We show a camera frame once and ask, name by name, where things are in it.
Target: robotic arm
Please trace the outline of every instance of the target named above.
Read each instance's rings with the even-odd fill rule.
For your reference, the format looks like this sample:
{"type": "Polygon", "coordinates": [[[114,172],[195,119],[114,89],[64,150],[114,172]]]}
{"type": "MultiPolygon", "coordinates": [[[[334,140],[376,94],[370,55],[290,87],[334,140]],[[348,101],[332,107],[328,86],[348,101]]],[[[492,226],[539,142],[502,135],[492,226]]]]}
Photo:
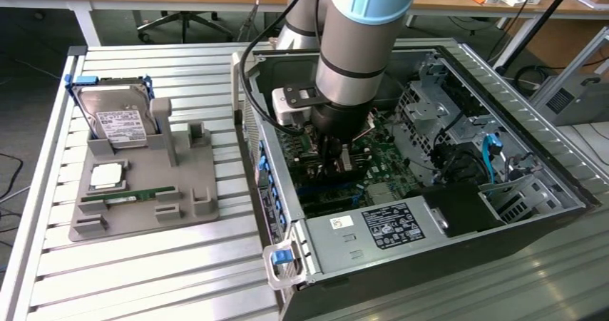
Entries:
{"type": "MultiPolygon", "coordinates": [[[[350,143],[362,131],[382,84],[391,50],[414,0],[323,0],[327,7],[324,42],[315,85],[328,103],[311,107],[311,121],[327,137],[350,143]]],[[[282,32],[315,40],[315,5],[300,0],[282,32]]],[[[311,41],[279,41],[279,47],[303,49],[311,41]]]]}

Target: gray carpet floor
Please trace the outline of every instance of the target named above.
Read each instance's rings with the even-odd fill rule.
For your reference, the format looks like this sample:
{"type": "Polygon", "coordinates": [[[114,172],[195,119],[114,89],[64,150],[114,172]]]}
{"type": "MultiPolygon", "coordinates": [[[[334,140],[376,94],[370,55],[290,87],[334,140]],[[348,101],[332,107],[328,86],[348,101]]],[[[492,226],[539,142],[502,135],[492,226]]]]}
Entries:
{"type": "MultiPolygon", "coordinates": [[[[46,18],[38,20],[31,9],[0,9],[0,153],[18,156],[24,161],[12,191],[27,187],[32,182],[35,165],[47,129],[52,103],[59,88],[59,76],[66,63],[70,46],[86,45],[79,23],[72,12],[46,10],[46,18]]],[[[143,12],[150,21],[160,17],[155,11],[143,12]]],[[[246,13],[222,12],[222,24],[238,31],[246,13]]],[[[108,46],[140,45],[135,30],[135,22],[130,11],[96,11],[95,24],[102,42],[108,46]]],[[[404,29],[404,38],[455,37],[466,42],[483,57],[504,33],[492,26],[491,21],[476,21],[470,18],[451,20],[443,16],[419,17],[416,28],[404,29]],[[459,23],[468,29],[482,29],[475,33],[455,25],[459,23]]],[[[258,19],[262,29],[262,16],[258,19]]],[[[176,44],[182,38],[182,25],[175,22],[148,32],[156,44],[176,44]]],[[[211,43],[224,41],[224,36],[204,26],[192,24],[188,30],[188,42],[211,43]]],[[[522,54],[508,72],[523,65],[539,63],[530,54],[522,54]]],[[[19,163],[0,157],[0,195],[19,163]]],[[[0,207],[20,213],[26,204],[27,194],[19,195],[0,207]]],[[[15,241],[16,231],[3,232],[18,227],[19,217],[6,215],[0,219],[0,240],[8,244],[15,241]]],[[[8,264],[11,248],[0,244],[0,270],[8,264]]]]}

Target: warning label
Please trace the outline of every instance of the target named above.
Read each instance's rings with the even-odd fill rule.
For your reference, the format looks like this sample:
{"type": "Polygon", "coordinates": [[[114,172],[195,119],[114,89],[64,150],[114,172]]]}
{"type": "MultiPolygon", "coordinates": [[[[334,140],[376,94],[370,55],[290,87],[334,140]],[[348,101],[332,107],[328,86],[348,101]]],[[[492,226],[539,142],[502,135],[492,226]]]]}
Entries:
{"type": "Polygon", "coordinates": [[[138,111],[98,112],[96,114],[111,143],[146,140],[146,129],[138,111]]]}
{"type": "Polygon", "coordinates": [[[426,239],[406,203],[363,212],[378,247],[383,250],[426,239]]]}

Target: hard drive label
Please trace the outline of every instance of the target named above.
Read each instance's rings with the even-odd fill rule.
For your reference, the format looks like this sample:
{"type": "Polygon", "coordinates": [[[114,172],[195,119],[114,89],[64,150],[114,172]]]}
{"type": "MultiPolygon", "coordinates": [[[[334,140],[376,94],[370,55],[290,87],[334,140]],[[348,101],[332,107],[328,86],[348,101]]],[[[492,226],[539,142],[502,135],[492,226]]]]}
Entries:
{"type": "Polygon", "coordinates": [[[96,115],[111,143],[146,140],[139,111],[98,112],[96,115]]]}
{"type": "Polygon", "coordinates": [[[426,239],[406,203],[363,212],[378,247],[383,250],[426,239]]]}

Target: black pole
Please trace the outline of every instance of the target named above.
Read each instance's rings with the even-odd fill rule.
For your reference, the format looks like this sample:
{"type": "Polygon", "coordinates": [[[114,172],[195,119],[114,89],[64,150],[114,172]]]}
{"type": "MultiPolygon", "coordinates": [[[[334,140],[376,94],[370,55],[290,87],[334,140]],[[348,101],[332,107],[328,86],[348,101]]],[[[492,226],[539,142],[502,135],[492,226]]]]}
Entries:
{"type": "Polygon", "coordinates": [[[542,16],[540,20],[538,20],[538,23],[535,24],[534,28],[531,29],[528,35],[524,37],[523,42],[519,44],[518,48],[515,49],[515,52],[512,52],[512,55],[506,60],[504,65],[499,66],[495,69],[500,75],[504,75],[506,71],[508,71],[508,68],[511,67],[512,62],[515,62],[515,59],[522,54],[524,48],[527,48],[527,45],[530,44],[530,42],[534,39],[538,32],[542,30],[542,27],[544,26],[546,22],[551,18],[552,14],[556,11],[556,8],[559,7],[559,5],[562,4],[563,1],[564,0],[555,0],[552,2],[552,5],[548,7],[548,10],[544,12],[544,15],[542,16]]]}

